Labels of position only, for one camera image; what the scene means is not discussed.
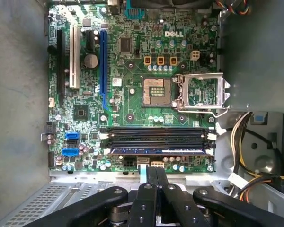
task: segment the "blue sata port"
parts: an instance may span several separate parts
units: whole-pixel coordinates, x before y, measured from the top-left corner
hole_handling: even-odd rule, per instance
[[[140,8],[132,8],[131,0],[126,0],[124,5],[124,16],[131,20],[141,20],[144,18],[145,10]]]
[[[71,132],[71,133],[66,133],[65,138],[67,140],[78,140],[80,137],[79,133],[77,132]]]
[[[78,156],[79,149],[78,148],[63,148],[62,155],[63,156]]]

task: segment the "white pci slot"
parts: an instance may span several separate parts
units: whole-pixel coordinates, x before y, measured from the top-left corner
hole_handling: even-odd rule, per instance
[[[70,28],[70,88],[80,88],[80,28]]]

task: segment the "black pcie slot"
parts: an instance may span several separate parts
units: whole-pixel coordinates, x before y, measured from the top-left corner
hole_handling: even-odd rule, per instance
[[[57,30],[57,51],[57,94],[62,107],[65,93],[65,34],[62,30]]]

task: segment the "wire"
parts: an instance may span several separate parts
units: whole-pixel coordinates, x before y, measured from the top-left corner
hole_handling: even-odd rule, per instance
[[[233,9],[233,4],[231,4],[231,5],[225,5],[224,3],[222,3],[221,1],[219,1],[219,0],[216,0],[216,3],[217,3],[217,5],[218,6],[220,6],[220,7],[222,7],[223,9],[226,9],[226,10],[228,10],[229,12],[231,12],[231,13],[233,13],[233,14],[236,14],[236,15],[246,15],[246,14],[248,14],[248,12],[249,12],[249,9],[250,9],[250,7],[249,7],[249,5],[248,5],[248,3],[247,3],[247,0],[244,0],[243,1],[243,4],[244,4],[244,10],[243,11],[235,11],[234,9]]]

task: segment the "chip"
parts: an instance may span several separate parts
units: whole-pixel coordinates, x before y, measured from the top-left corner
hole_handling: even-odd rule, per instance
[[[89,120],[89,106],[88,105],[74,105],[73,119],[74,121],[88,121]]]
[[[84,19],[82,20],[82,26],[83,26],[83,27],[91,27],[91,19],[84,18]]]
[[[143,78],[143,106],[169,107],[171,103],[171,81],[166,78]]]
[[[102,23],[101,24],[102,29],[107,29],[108,28],[108,23]]]
[[[132,50],[132,39],[131,38],[120,38],[120,52],[130,53]]]

